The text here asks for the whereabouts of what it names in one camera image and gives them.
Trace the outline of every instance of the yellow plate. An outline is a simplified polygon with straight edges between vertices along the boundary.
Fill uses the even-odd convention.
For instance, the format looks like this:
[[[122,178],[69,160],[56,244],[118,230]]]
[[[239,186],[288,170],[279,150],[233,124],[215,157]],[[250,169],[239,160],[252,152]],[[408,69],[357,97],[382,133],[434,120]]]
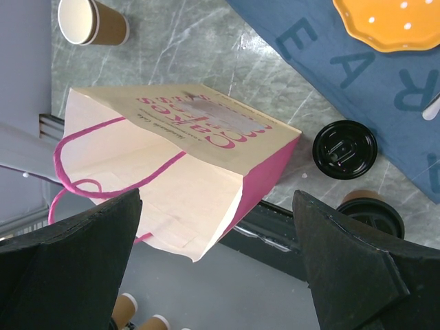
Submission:
[[[347,32],[379,52],[440,44],[440,0],[333,0]]]

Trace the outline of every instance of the black plastic lid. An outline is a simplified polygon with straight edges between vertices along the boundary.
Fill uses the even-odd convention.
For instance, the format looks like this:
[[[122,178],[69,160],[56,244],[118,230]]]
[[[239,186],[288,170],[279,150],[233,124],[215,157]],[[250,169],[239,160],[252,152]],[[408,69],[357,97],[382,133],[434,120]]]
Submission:
[[[377,142],[364,125],[351,120],[332,122],[313,143],[313,159],[326,175],[350,180],[365,174],[377,157]]]
[[[337,211],[394,237],[405,237],[404,222],[399,213],[378,199],[352,199],[340,205]]]

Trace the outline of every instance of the gray marble surface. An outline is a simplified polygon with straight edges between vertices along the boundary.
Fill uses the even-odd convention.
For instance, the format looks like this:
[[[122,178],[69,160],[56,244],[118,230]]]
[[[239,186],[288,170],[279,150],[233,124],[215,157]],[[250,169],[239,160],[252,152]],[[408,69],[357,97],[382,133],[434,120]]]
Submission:
[[[266,200],[292,209],[296,189],[332,207],[356,188],[385,196],[404,218],[406,239],[440,248],[440,206],[379,156],[363,177],[338,181],[311,157],[314,136],[342,116],[223,0],[103,0],[125,14],[131,37],[119,47],[75,46],[52,3],[52,113],[63,117],[70,87],[203,83],[303,131],[292,161]]]

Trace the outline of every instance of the blue tablecloth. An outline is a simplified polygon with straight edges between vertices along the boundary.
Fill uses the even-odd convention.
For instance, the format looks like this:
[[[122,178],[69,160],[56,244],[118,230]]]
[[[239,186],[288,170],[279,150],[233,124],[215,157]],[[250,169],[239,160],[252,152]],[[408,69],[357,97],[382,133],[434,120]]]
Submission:
[[[440,91],[440,47],[376,52],[347,34],[331,0],[227,1],[343,116],[370,128],[380,151],[440,203],[440,115],[430,122],[421,116]]]

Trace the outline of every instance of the paper coffee cup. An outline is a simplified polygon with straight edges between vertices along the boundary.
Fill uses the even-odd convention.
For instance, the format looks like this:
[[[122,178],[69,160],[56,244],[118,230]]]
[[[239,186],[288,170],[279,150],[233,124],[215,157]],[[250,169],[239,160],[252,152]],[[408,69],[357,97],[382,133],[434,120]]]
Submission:
[[[123,329],[138,310],[136,299],[130,294],[122,294],[116,299],[111,318],[115,321],[118,329]]]
[[[122,45],[130,35],[125,17],[95,0],[61,0],[58,24],[74,45]]]
[[[357,199],[357,198],[374,198],[374,199],[378,199],[380,201],[384,201],[382,196],[377,194],[374,191],[371,191],[371,190],[354,190],[354,191],[350,192],[347,196],[344,197],[344,199],[342,200],[341,204],[343,204],[343,203],[345,203],[347,201],[350,201],[352,199]]]
[[[312,156],[325,175],[351,180],[367,173],[377,157],[377,142],[364,125],[352,120],[332,122],[315,137]]]
[[[352,191],[336,210],[381,232],[400,239],[405,237],[405,226],[399,213],[374,191]]]
[[[170,330],[170,324],[162,315],[154,315],[137,330]]]

